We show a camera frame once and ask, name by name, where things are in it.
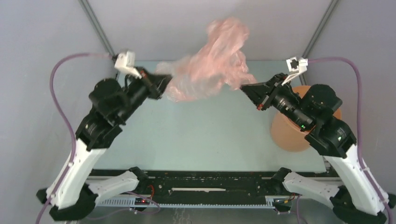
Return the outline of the pink plastic trash bag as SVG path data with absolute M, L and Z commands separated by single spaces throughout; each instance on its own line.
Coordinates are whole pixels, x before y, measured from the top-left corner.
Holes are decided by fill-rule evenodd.
M 218 94 L 225 84 L 238 90 L 243 84 L 257 82 L 241 51 L 249 37 L 245 24 L 229 17 L 211 22 L 206 32 L 207 43 L 196 54 L 156 66 L 156 74 L 173 76 L 165 91 L 168 99 L 194 101 Z

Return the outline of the orange trash bin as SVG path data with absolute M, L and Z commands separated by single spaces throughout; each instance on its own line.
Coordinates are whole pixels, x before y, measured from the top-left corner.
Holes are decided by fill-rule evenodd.
M 285 84 L 277 90 L 271 102 L 278 110 L 270 128 L 271 137 L 285 151 L 304 151 L 310 145 L 306 135 L 318 137 L 320 129 L 339 110 L 342 100 L 325 84 L 295 88 Z

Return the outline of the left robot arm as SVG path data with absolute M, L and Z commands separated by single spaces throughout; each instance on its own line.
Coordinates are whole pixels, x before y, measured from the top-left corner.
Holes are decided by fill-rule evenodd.
M 138 67 L 141 78 L 126 76 L 121 86 L 114 78 L 99 81 L 89 94 L 92 108 L 72 132 L 72 151 L 55 182 L 40 189 L 37 198 L 49 202 L 54 221 L 78 221 L 100 203 L 118 194 L 143 194 L 148 176 L 132 167 L 112 178 L 88 184 L 94 165 L 121 133 L 122 126 L 146 99 L 158 100 L 172 80 L 170 74 L 151 74 Z

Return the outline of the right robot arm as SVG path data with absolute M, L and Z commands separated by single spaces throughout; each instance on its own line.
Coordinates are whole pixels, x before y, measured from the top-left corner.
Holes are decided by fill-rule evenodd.
M 301 132 L 306 132 L 305 140 L 330 163 L 342 180 L 340 186 L 330 185 L 281 168 L 271 183 L 274 193 L 306 196 L 331 208 L 337 218 L 347 224 L 391 222 L 384 211 L 394 208 L 396 196 L 370 182 L 367 171 L 359 162 L 353 131 L 334 116 L 342 100 L 330 86 L 315 84 L 301 97 L 286 83 L 286 75 L 280 73 L 267 82 L 244 84 L 240 89 L 258 110 L 274 107 Z

